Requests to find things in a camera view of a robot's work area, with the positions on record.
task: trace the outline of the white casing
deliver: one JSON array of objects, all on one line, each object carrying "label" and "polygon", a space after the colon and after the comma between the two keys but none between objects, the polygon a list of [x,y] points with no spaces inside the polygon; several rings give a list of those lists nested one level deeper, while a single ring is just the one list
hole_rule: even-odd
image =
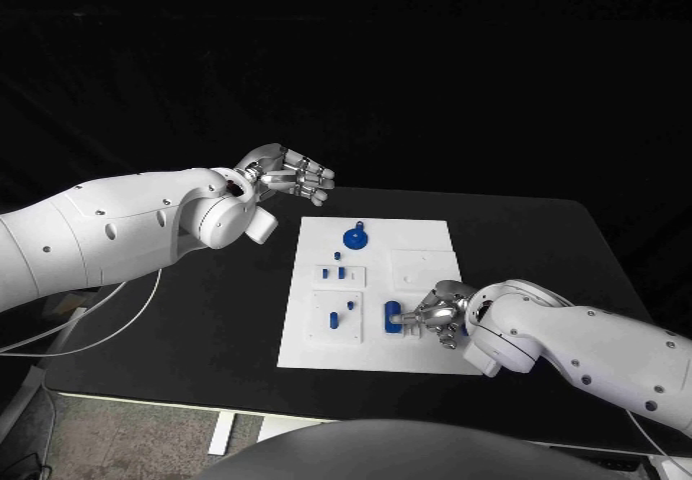
[{"label": "white casing", "polygon": [[[226,195],[227,180],[243,189],[237,198]],[[258,211],[252,186],[224,168],[76,185],[0,215],[0,311],[53,293],[131,280],[194,249],[221,248]],[[250,238],[263,241],[275,219],[260,212]]]},{"label": "white casing", "polygon": [[[491,373],[490,359],[526,373],[542,355],[576,388],[692,436],[692,341],[521,287],[511,281],[475,293],[465,320],[484,356],[471,349],[467,360]],[[493,304],[478,322],[482,296]]]}]

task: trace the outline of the table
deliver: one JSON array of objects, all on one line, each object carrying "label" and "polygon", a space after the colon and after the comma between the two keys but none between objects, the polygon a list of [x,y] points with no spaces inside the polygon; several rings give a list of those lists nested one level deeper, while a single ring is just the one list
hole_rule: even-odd
[{"label": "table", "polygon": [[[445,220],[468,284],[524,279],[575,304],[650,321],[576,202],[338,188],[321,209],[288,196],[262,206],[279,220],[265,245],[243,236],[168,267],[132,326],[96,348],[54,360],[50,389],[318,419],[423,420],[537,442],[653,453],[624,411],[572,388],[543,359],[530,374],[503,369],[495,378],[276,368],[302,216]],[[131,281],[77,325],[66,349],[129,320],[154,275]],[[690,456],[687,437],[653,422],[642,425],[670,454]]]}]

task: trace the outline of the robotic hand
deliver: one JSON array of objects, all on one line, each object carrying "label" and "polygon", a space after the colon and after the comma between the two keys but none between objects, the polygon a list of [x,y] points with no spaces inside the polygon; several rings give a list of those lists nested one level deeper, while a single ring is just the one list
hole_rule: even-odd
[{"label": "robotic hand", "polygon": [[464,359],[488,377],[527,373],[543,356],[572,386],[692,437],[692,341],[668,330],[518,280],[478,291],[443,280],[389,320],[433,330],[449,349],[467,335]]},{"label": "robotic hand", "polygon": [[334,172],[278,143],[234,168],[151,172],[82,183],[0,215],[0,312],[66,290],[131,280],[245,234],[262,244],[275,191],[320,206]]}]

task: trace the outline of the black background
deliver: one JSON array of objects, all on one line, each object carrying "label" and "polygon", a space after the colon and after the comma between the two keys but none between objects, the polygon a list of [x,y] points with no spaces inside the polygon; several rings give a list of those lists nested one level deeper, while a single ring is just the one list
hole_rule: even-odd
[{"label": "black background", "polygon": [[684,3],[229,8],[5,3],[1,208],[278,141],[344,186],[579,201],[692,336]]}]

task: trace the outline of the black table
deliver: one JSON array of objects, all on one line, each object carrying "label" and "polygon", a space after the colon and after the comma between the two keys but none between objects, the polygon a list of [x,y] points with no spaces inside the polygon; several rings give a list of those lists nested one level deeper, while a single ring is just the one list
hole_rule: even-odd
[{"label": "black table", "polygon": [[[542,359],[530,374],[503,369],[495,378],[276,368],[302,216],[445,220],[467,283],[526,279],[576,304],[650,321],[578,203],[338,188],[321,209],[288,196],[263,206],[279,219],[266,244],[243,236],[168,267],[134,325],[96,348],[56,359],[50,389],[309,418],[426,420],[526,440],[653,453],[624,411],[572,388]],[[66,349],[129,320],[154,275],[129,282],[79,324]],[[668,453],[692,455],[687,437],[653,422],[644,427]]]}]

